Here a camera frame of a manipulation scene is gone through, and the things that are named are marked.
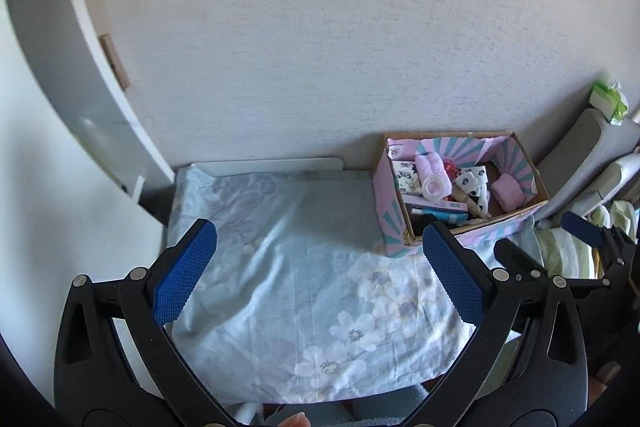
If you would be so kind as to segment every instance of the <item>pink and teal striped box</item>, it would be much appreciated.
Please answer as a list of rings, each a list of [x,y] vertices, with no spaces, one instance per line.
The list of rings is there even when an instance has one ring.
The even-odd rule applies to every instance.
[[[514,133],[450,132],[385,134],[384,149],[373,175],[376,212],[385,237],[386,254],[404,257],[422,253],[422,238],[415,237],[409,224],[391,161],[413,161],[416,154],[437,152],[459,168],[491,162],[500,172],[510,174],[526,197],[522,208],[494,216],[481,225],[459,227],[451,232],[463,247],[473,247],[487,239],[501,239],[517,232],[527,217],[546,203],[548,195],[531,159]]]

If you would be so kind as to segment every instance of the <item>screw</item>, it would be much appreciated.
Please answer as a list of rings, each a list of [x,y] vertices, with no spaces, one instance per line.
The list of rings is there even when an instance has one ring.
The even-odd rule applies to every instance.
[[[505,282],[509,280],[509,272],[502,268],[496,268],[493,271],[494,279],[500,282]]]
[[[76,288],[83,286],[84,283],[86,283],[86,275],[84,274],[80,274],[80,275],[76,275],[74,277],[73,282],[71,283],[73,286],[75,286]]]
[[[566,286],[566,280],[564,279],[564,277],[560,277],[559,275],[556,275],[553,278],[553,281],[554,281],[554,284],[559,288],[564,288]]]
[[[139,281],[140,279],[144,279],[145,275],[146,275],[146,268],[143,268],[142,266],[134,268],[129,272],[129,277],[131,277],[131,279],[134,281]]]

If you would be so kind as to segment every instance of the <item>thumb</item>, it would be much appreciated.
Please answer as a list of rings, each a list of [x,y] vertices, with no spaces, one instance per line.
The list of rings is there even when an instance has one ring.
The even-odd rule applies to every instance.
[[[311,427],[311,422],[305,413],[301,411],[283,420],[278,427]]]

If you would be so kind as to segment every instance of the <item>floral bedsheet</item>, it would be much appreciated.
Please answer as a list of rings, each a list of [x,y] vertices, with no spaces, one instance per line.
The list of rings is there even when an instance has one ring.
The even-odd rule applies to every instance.
[[[223,404],[386,393],[444,373],[470,338],[424,256],[390,259],[359,171],[177,177],[168,243],[218,249],[172,338]]]

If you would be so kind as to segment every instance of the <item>textured wallpaper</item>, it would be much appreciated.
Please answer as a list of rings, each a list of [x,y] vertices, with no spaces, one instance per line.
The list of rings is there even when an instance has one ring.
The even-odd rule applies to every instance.
[[[172,166],[515,130],[540,158],[602,68],[640,100],[640,0],[86,0]]]

